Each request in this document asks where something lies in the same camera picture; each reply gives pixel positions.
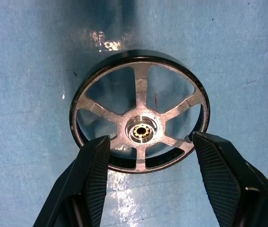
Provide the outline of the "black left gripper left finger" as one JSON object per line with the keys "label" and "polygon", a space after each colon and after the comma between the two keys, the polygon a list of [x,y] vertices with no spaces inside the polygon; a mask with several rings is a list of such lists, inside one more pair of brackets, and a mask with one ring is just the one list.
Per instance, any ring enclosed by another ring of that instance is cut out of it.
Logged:
{"label": "black left gripper left finger", "polygon": [[110,139],[87,142],[55,181],[33,227],[100,227]]}

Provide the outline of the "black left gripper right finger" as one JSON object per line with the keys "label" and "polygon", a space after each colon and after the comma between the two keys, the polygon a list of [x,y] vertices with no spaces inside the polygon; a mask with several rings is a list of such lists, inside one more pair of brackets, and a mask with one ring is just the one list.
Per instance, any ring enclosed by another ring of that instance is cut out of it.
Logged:
{"label": "black left gripper right finger", "polygon": [[268,227],[268,179],[219,136],[194,132],[205,190],[220,227]]}

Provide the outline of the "silver spoked pulley wheel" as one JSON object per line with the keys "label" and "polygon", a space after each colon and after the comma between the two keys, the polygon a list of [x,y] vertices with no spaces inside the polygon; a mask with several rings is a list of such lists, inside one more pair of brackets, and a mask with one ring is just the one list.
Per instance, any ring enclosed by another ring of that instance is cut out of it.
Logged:
{"label": "silver spoked pulley wheel", "polygon": [[[151,66],[161,66],[180,74],[193,86],[193,93],[164,113],[150,109],[147,105],[147,79]],[[127,67],[133,69],[135,79],[135,106],[132,109],[118,114],[87,97],[87,91],[101,78]],[[171,167],[194,151],[192,134],[183,139],[170,137],[166,134],[166,125],[195,105],[200,105],[200,113],[193,130],[206,132],[210,121],[210,102],[199,79],[181,62],[167,54],[151,50],[129,50],[102,60],[88,72],[87,79],[72,99],[69,124],[76,144],[83,147],[88,139],[77,120],[81,109],[115,123],[117,135],[110,141],[111,149],[126,145],[136,150],[136,157],[130,159],[111,155],[108,168],[126,174],[146,174]]]}

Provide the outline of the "blue table cover sheet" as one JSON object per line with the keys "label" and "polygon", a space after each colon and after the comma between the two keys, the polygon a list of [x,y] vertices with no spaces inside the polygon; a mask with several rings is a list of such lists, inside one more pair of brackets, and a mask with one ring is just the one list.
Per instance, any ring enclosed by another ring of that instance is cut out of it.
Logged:
{"label": "blue table cover sheet", "polygon": [[268,0],[0,0],[0,227],[32,227],[78,154],[71,100],[123,50],[166,53],[204,85],[208,132],[268,178]]}

